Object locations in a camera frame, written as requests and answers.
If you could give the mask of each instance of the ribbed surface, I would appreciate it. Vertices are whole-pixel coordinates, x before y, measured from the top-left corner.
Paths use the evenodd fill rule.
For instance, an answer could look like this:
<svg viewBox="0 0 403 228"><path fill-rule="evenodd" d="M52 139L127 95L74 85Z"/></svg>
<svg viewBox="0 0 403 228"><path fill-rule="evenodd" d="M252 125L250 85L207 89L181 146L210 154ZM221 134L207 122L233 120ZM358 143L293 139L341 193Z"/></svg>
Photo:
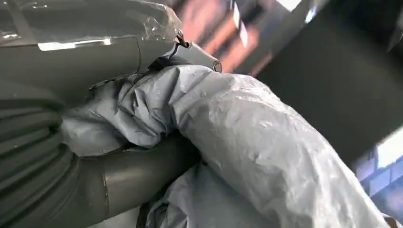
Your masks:
<svg viewBox="0 0 403 228"><path fill-rule="evenodd" d="M78 159L61 144L61 119L41 103L0 97L0 227L40 227L71 194L62 186L76 180Z"/></svg>

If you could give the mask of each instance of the fluorescent light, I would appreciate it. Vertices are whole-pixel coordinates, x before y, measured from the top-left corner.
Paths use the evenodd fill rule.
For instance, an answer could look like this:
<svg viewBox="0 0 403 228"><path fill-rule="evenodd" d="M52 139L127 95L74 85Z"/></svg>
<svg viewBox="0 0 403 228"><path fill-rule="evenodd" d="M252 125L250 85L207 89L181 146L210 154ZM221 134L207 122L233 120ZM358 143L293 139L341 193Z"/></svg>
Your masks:
<svg viewBox="0 0 403 228"><path fill-rule="evenodd" d="M403 127L385 138L377 147L378 167L386 167L403 155Z"/></svg>
<svg viewBox="0 0 403 228"><path fill-rule="evenodd" d="M295 7L301 2L301 0L277 0L288 11L293 11Z"/></svg>

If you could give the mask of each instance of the crumpled plastic wrap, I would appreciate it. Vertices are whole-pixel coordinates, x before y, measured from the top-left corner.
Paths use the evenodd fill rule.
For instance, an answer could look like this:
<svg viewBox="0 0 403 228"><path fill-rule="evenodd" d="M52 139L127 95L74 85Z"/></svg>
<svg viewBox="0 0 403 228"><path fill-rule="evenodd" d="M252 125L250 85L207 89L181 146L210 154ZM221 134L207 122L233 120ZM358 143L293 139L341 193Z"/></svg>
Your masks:
<svg viewBox="0 0 403 228"><path fill-rule="evenodd" d="M170 186L148 227L388 227L318 131L250 76L175 66L96 93L78 112L146 147L178 128L207 164Z"/></svg>
<svg viewBox="0 0 403 228"><path fill-rule="evenodd" d="M20 28L25 35L9 31L6 38L26 39L42 50L110 45L133 37L173 42L181 25L171 8L146 0L11 0L2 5L0 11L21 14L27 23ZM12 28L6 22L0 21L1 34Z"/></svg>

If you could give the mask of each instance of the dark panel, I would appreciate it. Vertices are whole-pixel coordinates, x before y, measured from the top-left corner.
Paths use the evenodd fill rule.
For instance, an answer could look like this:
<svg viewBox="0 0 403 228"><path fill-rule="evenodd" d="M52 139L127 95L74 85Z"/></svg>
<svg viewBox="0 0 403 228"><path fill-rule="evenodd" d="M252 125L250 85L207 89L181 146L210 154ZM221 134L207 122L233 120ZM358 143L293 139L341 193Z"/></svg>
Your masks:
<svg viewBox="0 0 403 228"><path fill-rule="evenodd" d="M403 69L332 14L321 13L258 79L350 164L403 124Z"/></svg>

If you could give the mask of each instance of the gray protective cover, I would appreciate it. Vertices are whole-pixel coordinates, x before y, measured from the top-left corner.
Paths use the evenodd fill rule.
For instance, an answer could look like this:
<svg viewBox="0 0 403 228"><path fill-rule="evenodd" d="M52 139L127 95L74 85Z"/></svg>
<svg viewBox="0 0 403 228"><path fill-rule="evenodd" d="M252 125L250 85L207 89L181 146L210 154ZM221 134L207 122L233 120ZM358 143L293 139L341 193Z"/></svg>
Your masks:
<svg viewBox="0 0 403 228"><path fill-rule="evenodd" d="M74 115L92 119L98 138L75 137L91 126L66 127ZM148 227L388 227L323 136L250 76L169 67L136 83L111 82L67 116L72 144L118 145L122 135L152 147L179 129L200 150L206 163L170 186Z"/></svg>

